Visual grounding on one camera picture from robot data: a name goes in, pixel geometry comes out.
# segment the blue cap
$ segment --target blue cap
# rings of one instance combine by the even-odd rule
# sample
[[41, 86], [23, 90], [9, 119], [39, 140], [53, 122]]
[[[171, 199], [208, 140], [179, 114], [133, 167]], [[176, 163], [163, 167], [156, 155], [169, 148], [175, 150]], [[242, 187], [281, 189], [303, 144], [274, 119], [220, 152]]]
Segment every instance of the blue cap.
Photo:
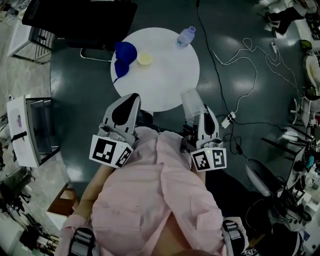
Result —
[[196, 32], [196, 28], [195, 28], [194, 26], [190, 26], [190, 27], [188, 28], [188, 31], [189, 31], [190, 33], [195, 33], [195, 32]]

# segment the power strip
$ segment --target power strip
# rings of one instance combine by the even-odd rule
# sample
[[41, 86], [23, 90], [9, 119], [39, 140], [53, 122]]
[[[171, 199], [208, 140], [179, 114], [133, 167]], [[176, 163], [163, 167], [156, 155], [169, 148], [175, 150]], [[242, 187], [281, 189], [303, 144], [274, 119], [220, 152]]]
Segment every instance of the power strip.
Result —
[[226, 129], [233, 120], [235, 120], [236, 115], [235, 113], [233, 113], [232, 111], [226, 116], [225, 119], [223, 119], [223, 121], [221, 122], [221, 126], [222, 128]]

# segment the marble floor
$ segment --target marble floor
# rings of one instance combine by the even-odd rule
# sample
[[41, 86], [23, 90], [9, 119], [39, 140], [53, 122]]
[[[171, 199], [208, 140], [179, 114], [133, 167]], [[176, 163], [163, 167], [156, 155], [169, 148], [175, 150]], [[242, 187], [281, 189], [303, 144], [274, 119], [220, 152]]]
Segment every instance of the marble floor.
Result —
[[[8, 58], [7, 50], [11, 40], [12, 27], [0, 22], [0, 116], [6, 112], [9, 95], [19, 97], [50, 97], [50, 63], [38, 65], [31, 62]], [[14, 171], [18, 164], [13, 162], [12, 145], [3, 150], [6, 166], [0, 171], [0, 181]], [[49, 234], [59, 231], [46, 215], [46, 210], [62, 187], [69, 181], [61, 154], [58, 153], [39, 168], [32, 169], [35, 181], [26, 189], [31, 201], [25, 211], [42, 224]]]

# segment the plastic bottle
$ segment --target plastic bottle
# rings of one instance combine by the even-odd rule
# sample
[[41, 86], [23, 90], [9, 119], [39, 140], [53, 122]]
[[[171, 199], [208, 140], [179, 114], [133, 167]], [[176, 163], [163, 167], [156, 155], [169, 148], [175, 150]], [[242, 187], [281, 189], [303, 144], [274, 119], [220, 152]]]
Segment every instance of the plastic bottle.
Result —
[[196, 28], [194, 26], [190, 26], [180, 33], [176, 40], [176, 43], [180, 48], [184, 48], [192, 42], [192, 40], [195, 38], [195, 35]]

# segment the pink shirt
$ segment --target pink shirt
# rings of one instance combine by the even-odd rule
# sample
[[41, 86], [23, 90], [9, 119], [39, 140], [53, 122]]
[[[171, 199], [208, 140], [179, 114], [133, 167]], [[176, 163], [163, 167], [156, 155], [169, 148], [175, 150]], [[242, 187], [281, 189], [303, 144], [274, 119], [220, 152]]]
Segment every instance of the pink shirt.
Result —
[[106, 180], [91, 223], [71, 215], [63, 224], [56, 255], [68, 255], [77, 228], [92, 225], [103, 256], [150, 256], [171, 212], [193, 249], [227, 255], [223, 216], [212, 194], [180, 152], [181, 136], [136, 129], [139, 141], [123, 168]]

